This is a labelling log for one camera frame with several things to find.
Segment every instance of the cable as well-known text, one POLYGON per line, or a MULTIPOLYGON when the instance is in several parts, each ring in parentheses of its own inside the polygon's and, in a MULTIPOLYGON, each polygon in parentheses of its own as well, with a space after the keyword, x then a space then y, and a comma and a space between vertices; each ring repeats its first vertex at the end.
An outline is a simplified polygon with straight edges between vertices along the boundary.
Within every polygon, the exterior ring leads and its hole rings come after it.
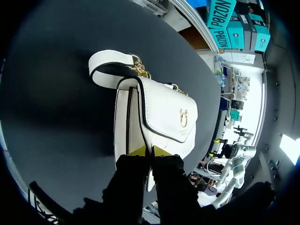
POLYGON ((220 177, 216 177, 215 175, 213 175, 211 173, 211 171, 208 169, 208 165, 210 164, 210 162, 214 161, 214 159, 210 160, 207 164, 206 164, 206 169, 207 169, 207 172, 209 173, 210 176, 212 176, 213 178, 216 178, 217 180, 221 180, 220 177))

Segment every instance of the cardboard box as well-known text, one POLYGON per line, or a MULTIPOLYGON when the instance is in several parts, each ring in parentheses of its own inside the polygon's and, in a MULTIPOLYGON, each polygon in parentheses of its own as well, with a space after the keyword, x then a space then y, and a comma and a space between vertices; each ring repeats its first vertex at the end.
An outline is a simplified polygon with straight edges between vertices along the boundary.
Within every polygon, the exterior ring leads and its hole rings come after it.
POLYGON ((210 29, 212 36, 214 37, 217 45, 221 49, 231 48, 230 39, 227 30, 210 29))
POLYGON ((240 22, 244 30, 244 49, 251 50, 251 27, 245 15, 238 14, 240 22))
POLYGON ((271 37, 268 28, 259 15, 249 14, 249 17, 257 32, 255 50, 264 52, 267 49, 271 37))
POLYGON ((240 63, 254 64, 255 53, 242 53, 242 52, 233 52, 232 61, 240 63))
POLYGON ((231 19, 227 25, 227 32, 232 48, 245 48, 243 26, 235 12, 232 13, 231 19))
POLYGON ((250 17, 248 15, 245 15, 245 17, 249 21, 250 28, 251 28, 251 46, 250 46, 250 50, 254 52, 255 45, 256 45, 256 40, 257 40, 257 32, 256 32, 256 29, 255 29, 254 24, 252 23, 252 20, 250 19, 250 17))
POLYGON ((225 30, 233 13, 236 0, 211 0, 207 26, 225 30))

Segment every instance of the black table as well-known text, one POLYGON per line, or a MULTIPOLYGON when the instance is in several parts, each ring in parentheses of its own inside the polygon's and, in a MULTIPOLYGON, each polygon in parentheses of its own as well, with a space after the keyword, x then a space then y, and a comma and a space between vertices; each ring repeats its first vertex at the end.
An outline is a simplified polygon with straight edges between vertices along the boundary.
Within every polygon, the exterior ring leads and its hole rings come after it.
MULTIPOLYGON (((101 201, 114 171, 115 90, 89 79, 100 50, 139 55, 158 82, 173 82, 197 102, 190 172, 204 157, 216 126, 220 87, 192 47, 161 19, 127 0, 52 0, 23 21, 6 58, 0 119, 7 149, 28 185, 37 181, 72 211, 83 198, 101 201)), ((156 200, 145 193, 144 204, 156 200)))

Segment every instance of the bright light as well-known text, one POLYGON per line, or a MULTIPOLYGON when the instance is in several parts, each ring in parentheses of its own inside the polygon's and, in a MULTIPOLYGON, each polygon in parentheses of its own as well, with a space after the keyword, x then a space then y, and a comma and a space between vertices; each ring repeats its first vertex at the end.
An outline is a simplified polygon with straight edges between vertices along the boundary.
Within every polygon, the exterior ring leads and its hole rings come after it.
POLYGON ((283 135, 279 147, 289 157, 291 162, 296 165, 300 155, 300 139, 295 141, 289 136, 283 135))

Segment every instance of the gold metal ring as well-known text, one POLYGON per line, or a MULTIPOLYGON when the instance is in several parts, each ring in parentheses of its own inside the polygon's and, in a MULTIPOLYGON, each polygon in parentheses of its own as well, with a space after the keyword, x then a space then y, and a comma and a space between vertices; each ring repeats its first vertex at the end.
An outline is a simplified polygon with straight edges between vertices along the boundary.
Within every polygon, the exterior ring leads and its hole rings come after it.
POLYGON ((173 85, 173 87, 174 87, 174 90, 179 90, 178 85, 176 85, 176 84, 174 84, 174 83, 172 83, 172 85, 173 85))

